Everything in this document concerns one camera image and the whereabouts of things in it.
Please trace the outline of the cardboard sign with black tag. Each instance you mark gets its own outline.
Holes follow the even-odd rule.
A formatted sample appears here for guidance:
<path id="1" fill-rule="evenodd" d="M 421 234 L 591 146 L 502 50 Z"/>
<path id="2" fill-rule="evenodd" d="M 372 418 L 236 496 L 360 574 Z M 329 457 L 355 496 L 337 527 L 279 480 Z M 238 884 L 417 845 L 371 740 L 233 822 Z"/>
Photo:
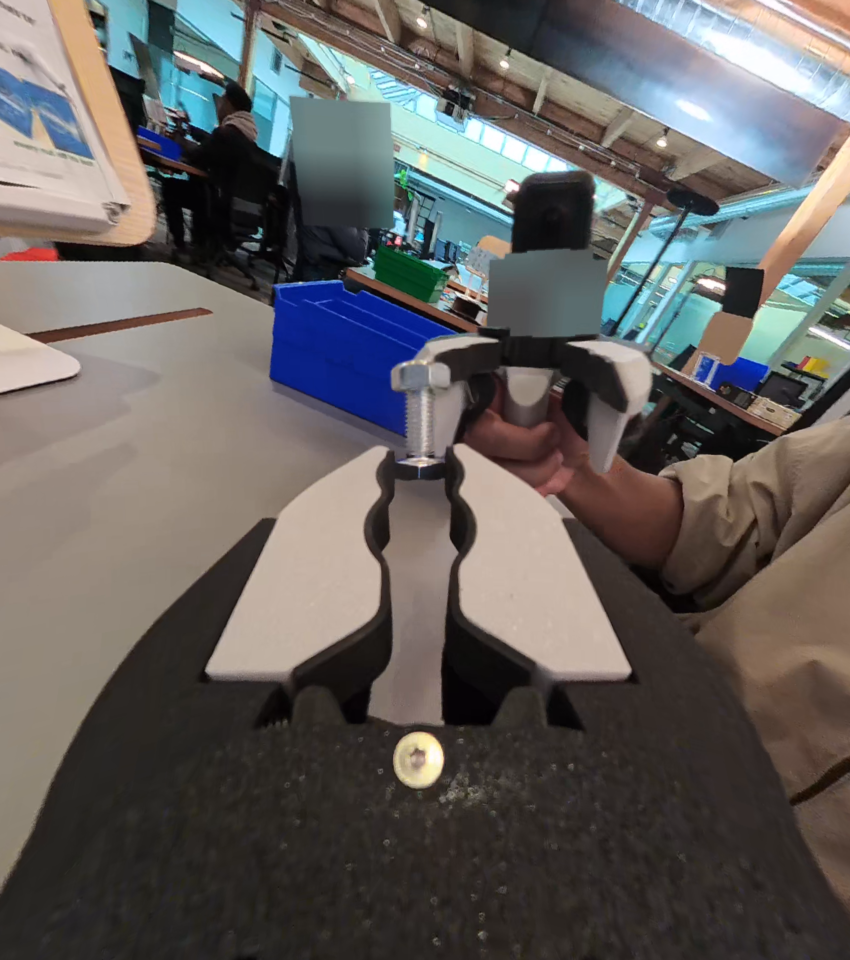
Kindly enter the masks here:
<path id="1" fill-rule="evenodd" d="M 763 302 L 765 271 L 729 266 L 720 310 L 711 318 L 700 342 L 706 354 L 723 365 L 736 361 L 754 327 Z"/>

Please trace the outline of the blue storage bin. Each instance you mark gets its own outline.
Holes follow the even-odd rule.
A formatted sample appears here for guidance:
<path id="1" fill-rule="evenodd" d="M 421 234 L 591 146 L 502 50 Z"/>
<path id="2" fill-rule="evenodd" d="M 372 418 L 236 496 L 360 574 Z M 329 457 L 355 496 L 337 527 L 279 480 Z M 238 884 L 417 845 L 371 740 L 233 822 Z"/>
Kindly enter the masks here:
<path id="1" fill-rule="evenodd" d="M 754 394 L 769 374 L 769 366 L 744 357 L 734 363 L 719 363 L 712 355 L 701 354 L 692 366 L 692 378 L 713 393 L 721 392 L 724 385 L 732 391 L 740 390 Z"/>
<path id="2" fill-rule="evenodd" d="M 453 335 L 431 318 L 339 280 L 274 289 L 273 381 L 403 435 L 406 402 L 391 371 L 431 339 Z"/>
<path id="3" fill-rule="evenodd" d="M 182 146 L 175 140 L 145 126 L 138 126 L 136 139 L 141 150 L 169 162 L 182 162 Z"/>

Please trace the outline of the black round-top stand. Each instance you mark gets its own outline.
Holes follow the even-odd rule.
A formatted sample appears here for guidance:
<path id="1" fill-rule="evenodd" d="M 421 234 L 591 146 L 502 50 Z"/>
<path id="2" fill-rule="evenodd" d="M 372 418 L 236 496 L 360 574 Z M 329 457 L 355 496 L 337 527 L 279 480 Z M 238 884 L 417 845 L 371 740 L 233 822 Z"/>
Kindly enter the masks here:
<path id="1" fill-rule="evenodd" d="M 690 188 L 685 188 L 681 186 L 672 187 L 667 194 L 667 199 L 673 206 L 677 207 L 679 210 L 678 218 L 675 221 L 673 227 L 671 228 L 669 234 L 665 238 L 661 248 L 659 249 L 655 258 L 649 263 L 647 270 L 642 276 L 641 280 L 636 284 L 636 287 L 623 307 L 623 310 L 619 316 L 606 330 L 606 335 L 610 337 L 615 337 L 619 333 L 623 322 L 627 318 L 628 313 L 631 311 L 632 307 L 638 300 L 640 294 L 643 292 L 647 282 L 651 278 L 651 275 L 654 273 L 655 269 L 660 264 L 666 250 L 671 246 L 671 243 L 675 237 L 681 232 L 682 227 L 690 215 L 711 217 L 715 216 L 719 211 L 719 204 L 712 198 L 708 198 L 703 194 L 696 192 Z"/>

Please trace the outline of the silver air duct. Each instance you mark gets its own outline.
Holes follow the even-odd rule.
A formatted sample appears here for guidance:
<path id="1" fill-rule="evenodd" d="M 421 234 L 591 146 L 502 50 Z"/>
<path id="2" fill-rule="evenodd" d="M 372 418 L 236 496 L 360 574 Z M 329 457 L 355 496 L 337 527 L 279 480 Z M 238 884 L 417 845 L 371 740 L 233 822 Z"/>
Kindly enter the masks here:
<path id="1" fill-rule="evenodd" d="M 797 209 L 812 194 L 815 186 L 816 181 L 813 181 L 802 187 L 769 189 L 728 198 L 719 204 L 718 212 L 715 214 L 689 214 L 682 222 L 682 228 L 709 229 L 717 224 L 736 219 L 748 219 L 778 210 Z"/>
<path id="2" fill-rule="evenodd" d="M 850 125 L 850 2 L 621 5 Z"/>

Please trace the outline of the black monitor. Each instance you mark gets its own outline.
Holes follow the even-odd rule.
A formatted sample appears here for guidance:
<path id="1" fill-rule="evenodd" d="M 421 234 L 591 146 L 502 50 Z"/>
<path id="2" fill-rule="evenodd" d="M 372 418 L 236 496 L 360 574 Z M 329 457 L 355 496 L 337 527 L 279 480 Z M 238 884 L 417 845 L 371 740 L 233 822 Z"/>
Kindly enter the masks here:
<path id="1" fill-rule="evenodd" d="M 803 405 L 803 397 L 808 387 L 809 384 L 799 377 L 771 370 L 756 391 L 756 397 L 791 409 L 799 409 Z"/>

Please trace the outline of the wood-edged table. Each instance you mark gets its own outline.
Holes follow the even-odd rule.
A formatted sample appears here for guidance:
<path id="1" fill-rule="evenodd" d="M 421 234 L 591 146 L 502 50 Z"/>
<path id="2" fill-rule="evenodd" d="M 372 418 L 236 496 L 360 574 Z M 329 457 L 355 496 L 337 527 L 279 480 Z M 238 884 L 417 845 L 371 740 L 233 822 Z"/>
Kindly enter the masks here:
<path id="1" fill-rule="evenodd" d="M 733 419 L 769 434 L 772 437 L 777 438 L 782 436 L 787 432 L 787 430 L 799 423 L 799 416 L 795 416 L 787 422 L 778 422 L 774 419 L 768 419 L 765 416 L 737 406 L 734 402 L 731 402 L 728 398 L 724 397 L 720 393 L 716 392 L 715 390 L 711 390 L 709 387 L 678 370 L 655 361 L 651 362 L 651 366 L 660 377 L 664 377 L 672 384 L 677 385 L 677 387 L 683 390 L 684 393 L 693 394 L 700 398 L 702 402 L 709 408 L 721 409 L 729 414 Z"/>
<path id="2" fill-rule="evenodd" d="M 444 328 L 459 332 L 477 332 L 483 329 L 480 323 L 462 318 L 436 304 L 421 301 L 410 294 L 378 281 L 370 267 L 347 269 L 342 276 L 342 282 L 345 289 L 353 293 L 369 292 L 392 304 L 403 306 L 413 313 L 428 317 Z"/>

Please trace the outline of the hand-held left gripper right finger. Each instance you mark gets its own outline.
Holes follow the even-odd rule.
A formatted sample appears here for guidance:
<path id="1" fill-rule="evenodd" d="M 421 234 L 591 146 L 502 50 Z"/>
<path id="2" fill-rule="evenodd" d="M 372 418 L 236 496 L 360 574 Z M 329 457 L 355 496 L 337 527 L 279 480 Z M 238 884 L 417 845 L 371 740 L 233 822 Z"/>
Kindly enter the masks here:
<path id="1" fill-rule="evenodd" d="M 441 664 L 447 724 L 492 724 L 508 697 L 541 724 L 584 724 L 570 688 L 633 669 L 561 515 L 465 444 L 447 451 L 452 565 Z"/>

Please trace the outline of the instruction board on white stand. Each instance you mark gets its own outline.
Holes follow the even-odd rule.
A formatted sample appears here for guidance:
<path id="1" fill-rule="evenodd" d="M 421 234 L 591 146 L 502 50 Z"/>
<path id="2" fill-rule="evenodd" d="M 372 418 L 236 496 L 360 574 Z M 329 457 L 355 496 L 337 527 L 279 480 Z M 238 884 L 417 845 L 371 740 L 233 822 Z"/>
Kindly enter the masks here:
<path id="1" fill-rule="evenodd" d="M 0 1 L 0 256 L 132 247 L 155 200 L 86 4 Z"/>

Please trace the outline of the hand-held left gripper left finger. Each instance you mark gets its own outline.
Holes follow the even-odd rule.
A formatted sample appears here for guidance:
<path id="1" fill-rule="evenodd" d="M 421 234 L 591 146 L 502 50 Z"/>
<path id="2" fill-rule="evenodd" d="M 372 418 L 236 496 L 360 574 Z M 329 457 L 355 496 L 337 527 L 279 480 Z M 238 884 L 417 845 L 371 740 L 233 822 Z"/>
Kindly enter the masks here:
<path id="1" fill-rule="evenodd" d="M 345 719 L 368 716 L 393 649 L 390 540 L 394 453 L 333 470 L 280 512 L 204 668 L 210 682 L 329 691 Z"/>

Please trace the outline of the green storage bin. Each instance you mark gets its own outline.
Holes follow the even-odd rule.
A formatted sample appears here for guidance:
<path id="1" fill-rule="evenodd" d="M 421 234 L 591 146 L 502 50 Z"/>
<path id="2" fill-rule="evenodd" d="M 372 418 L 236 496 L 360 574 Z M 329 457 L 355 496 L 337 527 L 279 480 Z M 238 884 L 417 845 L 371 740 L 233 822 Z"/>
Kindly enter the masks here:
<path id="1" fill-rule="evenodd" d="M 439 302 L 449 279 L 445 266 L 435 266 L 397 246 L 379 246 L 373 269 L 377 282 L 429 305 Z"/>

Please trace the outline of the person's right hand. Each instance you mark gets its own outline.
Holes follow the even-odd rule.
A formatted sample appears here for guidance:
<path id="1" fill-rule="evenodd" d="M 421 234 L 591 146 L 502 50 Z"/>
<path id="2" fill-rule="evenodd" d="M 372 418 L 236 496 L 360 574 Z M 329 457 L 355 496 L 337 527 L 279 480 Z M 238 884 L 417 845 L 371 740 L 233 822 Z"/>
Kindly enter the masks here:
<path id="1" fill-rule="evenodd" d="M 489 407 L 463 434 L 462 442 L 468 447 L 570 511 L 578 500 L 591 505 L 626 473 L 628 464 L 621 457 L 604 473 L 593 469 L 588 443 L 567 422 L 555 392 L 549 394 L 543 422 L 517 426 L 503 417 L 507 399 L 503 379 L 494 377 L 493 382 L 496 392 Z"/>

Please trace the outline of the ceiling projector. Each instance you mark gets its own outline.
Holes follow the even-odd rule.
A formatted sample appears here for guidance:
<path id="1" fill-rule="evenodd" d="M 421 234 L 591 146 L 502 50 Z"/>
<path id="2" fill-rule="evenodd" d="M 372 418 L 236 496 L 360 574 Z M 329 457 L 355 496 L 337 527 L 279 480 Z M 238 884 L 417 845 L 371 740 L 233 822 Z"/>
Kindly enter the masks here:
<path id="1" fill-rule="evenodd" d="M 463 130 L 472 118 L 475 94 L 460 85 L 449 85 L 438 95 L 435 104 L 436 122 Z"/>

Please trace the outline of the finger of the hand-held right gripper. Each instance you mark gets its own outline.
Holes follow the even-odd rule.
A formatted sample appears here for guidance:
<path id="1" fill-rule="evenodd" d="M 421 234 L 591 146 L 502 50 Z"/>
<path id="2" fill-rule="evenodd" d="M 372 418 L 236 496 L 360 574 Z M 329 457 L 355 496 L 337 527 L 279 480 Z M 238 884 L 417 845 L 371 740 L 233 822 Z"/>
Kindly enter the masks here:
<path id="1" fill-rule="evenodd" d="M 501 343 L 478 334 L 460 334 L 426 342 L 414 357 L 448 368 L 448 385 L 431 386 L 431 449 L 458 443 L 487 411 L 499 390 L 496 377 L 503 358 Z"/>
<path id="2" fill-rule="evenodd" d="M 648 401 L 653 374 L 647 355 L 621 342 L 566 342 L 563 378 L 563 415 L 588 444 L 591 469 L 605 474 Z"/>

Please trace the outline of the steel hex bolt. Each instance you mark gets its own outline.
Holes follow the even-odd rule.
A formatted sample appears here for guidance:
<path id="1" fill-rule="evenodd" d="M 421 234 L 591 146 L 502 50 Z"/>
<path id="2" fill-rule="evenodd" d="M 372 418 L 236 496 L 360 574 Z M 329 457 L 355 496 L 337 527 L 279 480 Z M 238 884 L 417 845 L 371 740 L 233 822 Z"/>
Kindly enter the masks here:
<path id="1" fill-rule="evenodd" d="M 436 460 L 435 402 L 451 385 L 448 366 L 430 359 L 413 359 L 392 370 L 391 389 L 405 397 L 407 462 L 424 465 Z"/>

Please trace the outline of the black ceiling panel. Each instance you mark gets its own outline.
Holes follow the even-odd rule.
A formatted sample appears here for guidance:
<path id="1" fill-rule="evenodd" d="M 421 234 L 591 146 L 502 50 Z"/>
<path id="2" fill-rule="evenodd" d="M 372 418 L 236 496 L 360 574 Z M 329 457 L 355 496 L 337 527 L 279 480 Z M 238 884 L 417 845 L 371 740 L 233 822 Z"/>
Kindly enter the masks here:
<path id="1" fill-rule="evenodd" d="M 788 186 L 802 186 L 846 132 L 838 117 L 619 2 L 432 6 Z"/>

